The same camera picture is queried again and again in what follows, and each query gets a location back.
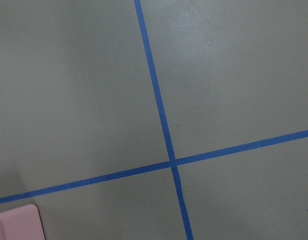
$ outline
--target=gray floor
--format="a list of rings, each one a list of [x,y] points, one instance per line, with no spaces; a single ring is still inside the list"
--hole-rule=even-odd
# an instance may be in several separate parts
[[[308,1],[141,2],[177,158],[308,130]],[[0,0],[0,198],[165,161],[133,1]],[[308,240],[308,138],[179,171],[194,239]],[[26,203],[47,240],[186,239],[169,168]]]

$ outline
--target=pink plastic container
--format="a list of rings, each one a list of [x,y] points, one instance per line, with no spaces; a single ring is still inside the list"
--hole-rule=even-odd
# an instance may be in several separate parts
[[[35,205],[0,213],[0,240],[45,240]]]

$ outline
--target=gray surface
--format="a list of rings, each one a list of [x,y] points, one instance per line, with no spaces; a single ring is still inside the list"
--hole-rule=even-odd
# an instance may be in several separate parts
[[[3,204],[0,211],[37,204],[47,240],[185,240],[174,189],[164,169]]]
[[[143,1],[176,157],[308,129],[308,1]]]
[[[0,197],[167,159],[133,2],[0,1]]]
[[[176,157],[308,129],[308,1],[142,1]],[[168,159],[133,1],[0,0],[0,197]],[[180,167],[195,240],[308,240],[308,139]],[[37,204],[47,240],[182,240],[170,169]]]
[[[179,171],[195,240],[308,240],[308,138]]]

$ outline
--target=blue painter's tape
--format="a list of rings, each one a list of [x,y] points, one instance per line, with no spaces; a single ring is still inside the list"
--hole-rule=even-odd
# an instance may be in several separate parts
[[[187,239],[193,240],[194,238],[193,238],[192,229],[191,229],[190,222],[189,222],[188,212],[187,212],[185,201],[184,201],[184,196],[182,192],[182,184],[181,184],[178,167],[176,163],[176,158],[175,158],[175,153],[174,153],[174,148],[173,148],[173,144],[172,144],[172,140],[171,140],[171,136],[170,136],[170,132],[168,128],[163,100],[162,100],[162,96],[161,96],[160,89],[159,89],[156,69],[154,65],[152,51],[151,51],[150,44],[149,44],[143,10],[141,7],[140,0],[134,0],[134,3],[135,3],[135,8],[136,8],[139,28],[140,28],[140,32],[141,32],[142,39],[143,39],[149,73],[150,73],[150,77],[151,77],[151,81],[152,81],[152,85],[154,89],[154,95],[155,95],[155,100],[156,100],[157,109],[159,113],[159,118],[160,118],[160,122],[161,122],[162,129],[163,129],[166,149],[167,149],[169,161],[171,164],[171,170],[172,170],[172,174],[174,178],[176,193],[178,197],[180,211],[181,211],[182,218],[183,218],[185,232],[186,232]]]
[[[116,173],[111,173],[107,175],[102,175],[102,176],[97,176],[97,177],[92,177],[80,181],[74,181],[74,182],[69,182],[57,186],[52,186],[52,187],[47,187],[39,190],[34,190],[34,191],[28,191],[20,194],[15,194],[11,196],[5,196],[0,198],[0,204],[6,203],[6,202],[11,202],[11,201],[16,201],[16,200],[21,200],[21,199],[26,199],[26,198],[31,198],[35,196],[40,196],[40,195],[45,195],[45,194],[51,194],[59,191],[64,191],[68,189],[74,189],[74,188],[79,188],[91,184],[97,184],[101,182],[106,182],[114,179],[120,179],[120,178],[125,178],[133,175],[138,175],[138,174],[143,174],[147,172],[152,172],[160,169],[166,169],[170,167],[170,162],[165,161],[165,162],[160,162],[152,165],[147,165],[147,166],[142,166],[138,168],[133,168],[130,170],[125,170],[125,171],[119,171]]]
[[[303,138],[308,138],[308,130],[305,131],[299,131],[283,136],[277,136],[265,140],[260,140],[260,141],[255,141],[251,143],[246,143],[238,146],[232,146],[216,151],[211,151],[211,152],[206,152],[194,156],[187,156],[183,158],[177,159],[177,165],[183,165],[183,164],[188,164],[188,163],[193,163],[197,161],[202,161],[202,160],[207,160],[207,159],[212,159],[215,157],[221,157],[224,155],[229,155],[229,154],[235,154],[239,152],[244,152],[252,149],[258,149],[270,145],[275,145],[275,144],[281,144],[293,140],[298,140],[298,139],[303,139]]]

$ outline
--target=pink object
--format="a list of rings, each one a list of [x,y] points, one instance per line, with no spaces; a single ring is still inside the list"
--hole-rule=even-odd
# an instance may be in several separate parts
[[[45,240],[37,207],[30,204],[0,213],[0,240]]]

